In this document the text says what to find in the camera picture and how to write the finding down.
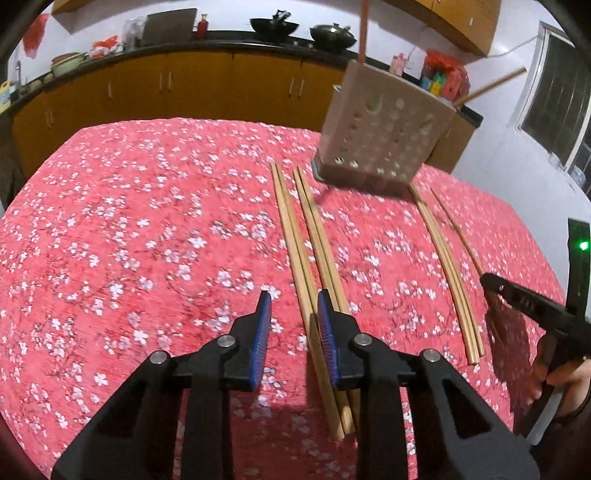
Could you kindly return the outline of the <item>person's right hand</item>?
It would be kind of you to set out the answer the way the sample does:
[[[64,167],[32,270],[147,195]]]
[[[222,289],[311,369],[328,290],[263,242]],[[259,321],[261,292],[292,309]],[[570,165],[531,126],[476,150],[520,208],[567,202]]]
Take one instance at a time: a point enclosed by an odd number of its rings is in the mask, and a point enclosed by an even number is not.
[[[572,360],[550,372],[542,356],[538,355],[528,382],[528,405],[541,398],[544,384],[563,389],[559,416],[575,412],[583,405],[590,390],[590,360]]]

